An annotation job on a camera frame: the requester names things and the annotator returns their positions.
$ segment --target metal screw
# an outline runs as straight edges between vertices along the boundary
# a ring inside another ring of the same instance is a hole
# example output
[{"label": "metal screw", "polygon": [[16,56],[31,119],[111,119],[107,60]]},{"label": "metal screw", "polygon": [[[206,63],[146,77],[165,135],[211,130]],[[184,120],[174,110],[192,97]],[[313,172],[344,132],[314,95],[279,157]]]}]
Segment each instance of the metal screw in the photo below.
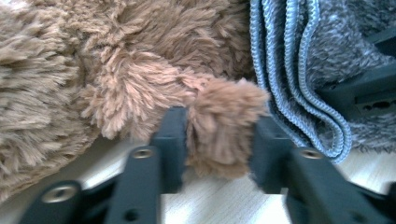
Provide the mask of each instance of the metal screw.
[{"label": "metal screw", "polygon": [[323,155],[321,155],[320,153],[313,151],[313,150],[303,150],[300,152],[302,154],[302,156],[308,158],[308,159],[322,159]]},{"label": "metal screw", "polygon": [[152,151],[150,149],[140,149],[134,152],[134,158],[136,159],[145,159],[152,156]]},{"label": "metal screw", "polygon": [[77,188],[73,185],[60,186],[48,191],[41,200],[43,203],[61,203],[73,198],[77,191]]}]

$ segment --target wooden floor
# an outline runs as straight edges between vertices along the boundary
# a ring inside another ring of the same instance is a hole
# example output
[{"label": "wooden floor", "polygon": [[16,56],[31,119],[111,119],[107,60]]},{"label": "wooden floor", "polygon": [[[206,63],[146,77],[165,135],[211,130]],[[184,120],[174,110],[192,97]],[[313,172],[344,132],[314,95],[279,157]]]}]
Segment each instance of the wooden floor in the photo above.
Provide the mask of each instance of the wooden floor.
[{"label": "wooden floor", "polygon": [[[86,154],[62,171],[13,197],[0,207],[0,223],[18,223],[21,213],[48,184],[77,179],[91,188],[122,170],[125,155],[134,147],[129,141],[99,139]],[[389,181],[396,181],[395,154],[352,152],[337,166],[344,176],[359,185],[385,192]],[[283,196],[265,195],[249,178],[234,181],[214,177],[198,178],[185,174],[185,188],[176,195],[163,195],[163,223],[290,223]]]}]

